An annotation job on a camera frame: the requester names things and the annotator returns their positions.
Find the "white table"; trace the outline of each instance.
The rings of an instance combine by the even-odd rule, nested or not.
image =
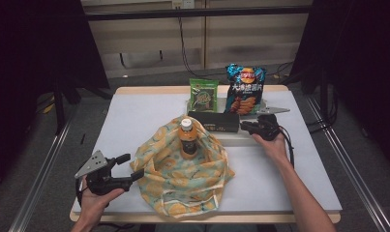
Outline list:
[[[224,98],[228,86],[219,86],[219,98]],[[110,104],[105,123],[94,152],[101,150],[107,158],[131,153],[155,131],[186,112],[190,98],[189,86],[123,87],[118,89]],[[333,222],[340,221],[342,206],[318,156],[300,110],[291,92],[284,86],[264,86],[263,98],[267,105],[289,108],[277,115],[292,140],[295,169]],[[136,223],[196,222],[196,223],[283,223],[294,222],[282,178],[272,163],[264,156],[262,148],[242,131],[239,134],[216,134],[228,152],[230,168],[235,177],[225,187],[218,211],[198,217],[175,219],[163,217],[141,198],[137,184],[129,192],[112,201],[105,209],[102,221]],[[230,146],[230,141],[245,141],[243,146]],[[115,166],[113,177],[132,173],[129,163]],[[80,207],[77,202],[71,210],[71,219],[77,220]]]

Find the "bottle label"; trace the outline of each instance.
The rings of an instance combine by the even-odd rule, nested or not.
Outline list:
[[[182,149],[183,152],[189,155],[193,155],[197,150],[197,146],[195,144],[195,141],[182,141]]]

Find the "bottle cap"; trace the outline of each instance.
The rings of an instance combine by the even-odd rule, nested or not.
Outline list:
[[[184,119],[180,125],[182,126],[183,131],[190,131],[192,129],[192,120]]]

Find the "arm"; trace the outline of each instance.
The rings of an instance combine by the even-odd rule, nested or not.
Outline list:
[[[278,167],[299,230],[306,232],[336,231],[330,217],[327,216],[288,161],[283,135],[279,134],[273,141],[265,141],[257,134],[253,134],[252,137],[264,148],[266,155]]]
[[[83,178],[82,185],[86,187],[85,178]],[[79,219],[72,228],[72,232],[87,232],[91,231],[101,220],[106,205],[116,197],[120,196],[123,189],[114,189],[106,195],[96,195],[87,188],[82,194],[82,208]]]

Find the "plastic bottle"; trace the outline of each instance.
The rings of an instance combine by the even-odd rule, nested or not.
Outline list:
[[[178,132],[181,140],[180,154],[185,160],[192,160],[197,155],[197,130],[190,119],[183,119]]]

